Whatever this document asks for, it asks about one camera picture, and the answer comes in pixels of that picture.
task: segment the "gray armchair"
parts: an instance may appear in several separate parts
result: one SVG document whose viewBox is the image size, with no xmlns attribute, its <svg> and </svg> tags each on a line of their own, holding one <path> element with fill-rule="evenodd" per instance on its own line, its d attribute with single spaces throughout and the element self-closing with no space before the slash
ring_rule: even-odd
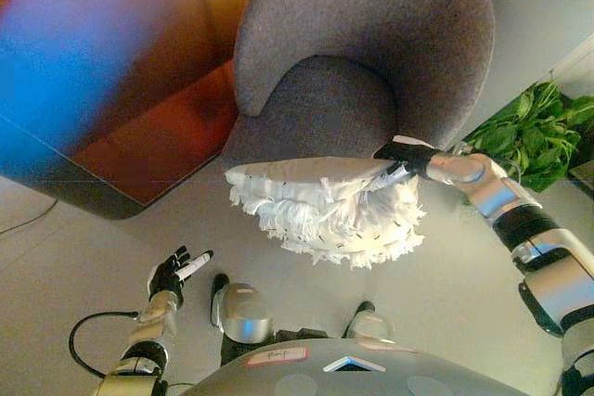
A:
<svg viewBox="0 0 594 396">
<path fill-rule="evenodd" d="M 250 0 L 235 50 L 238 164 L 369 157 L 394 134 L 446 147 L 493 48 L 491 0 Z"/>
</svg>

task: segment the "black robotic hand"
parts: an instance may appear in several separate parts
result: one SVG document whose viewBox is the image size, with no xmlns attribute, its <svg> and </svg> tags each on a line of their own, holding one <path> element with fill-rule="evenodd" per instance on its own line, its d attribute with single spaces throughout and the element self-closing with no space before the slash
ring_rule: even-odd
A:
<svg viewBox="0 0 594 396">
<path fill-rule="evenodd" d="M 160 291 L 172 291 L 177 296 L 177 307 L 184 304 L 182 288 L 184 281 L 180 280 L 176 272 L 187 265 L 190 255 L 185 246 L 179 248 L 173 255 L 153 269 L 148 282 L 148 299 Z"/>
</svg>

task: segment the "wire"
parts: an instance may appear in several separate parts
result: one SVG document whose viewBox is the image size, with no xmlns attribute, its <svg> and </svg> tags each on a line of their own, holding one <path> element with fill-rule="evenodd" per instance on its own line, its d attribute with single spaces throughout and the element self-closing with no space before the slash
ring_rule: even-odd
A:
<svg viewBox="0 0 594 396">
<path fill-rule="evenodd" d="M 92 366 L 87 364 L 83 359 L 81 359 L 81 357 L 76 352 L 76 349 L 74 348 L 74 336 L 76 336 L 76 332 L 78 331 L 78 328 L 80 328 L 87 320 L 94 319 L 96 317 L 104 317 L 104 316 L 108 316 L 108 315 L 119 316 L 119 317 L 130 317 L 131 319 L 136 319 L 139 316 L 139 312 L 132 311 L 132 312 L 127 313 L 127 312 L 123 312 L 123 311 L 107 311 L 104 313 L 95 313 L 95 314 L 87 315 L 83 320 L 80 320 L 74 326 L 74 328 L 71 331 L 71 335 L 68 339 L 68 349 L 71 352 L 71 356 L 72 356 L 72 359 L 74 360 L 74 362 L 77 363 L 78 365 L 80 365 L 82 368 L 84 368 L 86 371 L 88 371 L 92 375 L 99 377 L 100 379 L 105 377 L 105 373 L 101 373 L 100 371 L 96 370 L 95 368 L 93 368 Z"/>
<path fill-rule="evenodd" d="M 31 218 L 30 220 L 28 220 L 28 221 L 26 221 L 24 223 L 17 224 L 16 226 L 12 226 L 12 227 L 9 227 L 8 229 L 4 229 L 3 231 L 0 231 L 0 236 L 3 236 L 4 234 L 6 234 L 8 232 L 12 232 L 15 229 L 19 229 L 22 226 L 25 226 L 27 224 L 31 224 L 31 223 L 36 222 L 37 220 L 39 220 L 41 218 L 44 218 L 52 209 L 54 209 L 56 207 L 57 204 L 58 204 L 58 200 L 55 199 L 54 202 L 52 203 L 52 205 L 49 208 L 47 208 L 45 211 L 41 212 L 36 217 Z"/>
</svg>

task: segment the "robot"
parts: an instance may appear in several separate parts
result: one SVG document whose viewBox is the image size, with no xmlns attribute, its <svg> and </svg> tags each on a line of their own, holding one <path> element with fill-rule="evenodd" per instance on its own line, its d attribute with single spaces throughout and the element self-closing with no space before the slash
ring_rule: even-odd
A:
<svg viewBox="0 0 594 396">
<path fill-rule="evenodd" d="M 455 156 L 391 142 L 374 156 L 466 194 L 510 251 L 524 279 L 520 295 L 536 323 L 562 338 L 562 395 L 594 396 L 594 255 L 487 156 Z M 189 261 L 185 248 L 162 263 L 148 283 L 149 303 L 120 361 L 101 376 L 95 396 L 163 396 L 172 322 L 184 280 L 211 257 Z M 391 341 L 392 325 L 363 302 L 342 339 L 325 332 L 274 331 L 264 298 L 225 275 L 213 282 L 211 322 L 224 333 L 222 367 L 187 396 L 315 396 L 523 393 L 430 354 Z"/>
</svg>

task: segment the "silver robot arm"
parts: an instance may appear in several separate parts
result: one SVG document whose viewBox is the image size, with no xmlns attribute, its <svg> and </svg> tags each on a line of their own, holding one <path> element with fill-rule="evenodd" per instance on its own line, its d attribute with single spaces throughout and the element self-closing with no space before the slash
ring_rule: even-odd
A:
<svg viewBox="0 0 594 396">
<path fill-rule="evenodd" d="M 209 250 L 190 260 L 182 247 L 153 269 L 147 283 L 148 306 L 136 318 L 122 358 L 102 378 L 94 396 L 165 396 L 167 382 L 161 378 L 173 347 L 174 317 L 184 301 L 184 280 L 212 256 Z"/>
<path fill-rule="evenodd" d="M 466 194 L 523 273 L 520 295 L 536 322 L 562 338 L 563 396 L 594 394 L 592 252 L 485 155 L 389 143 L 375 158 L 407 160 L 411 172 Z"/>
</svg>

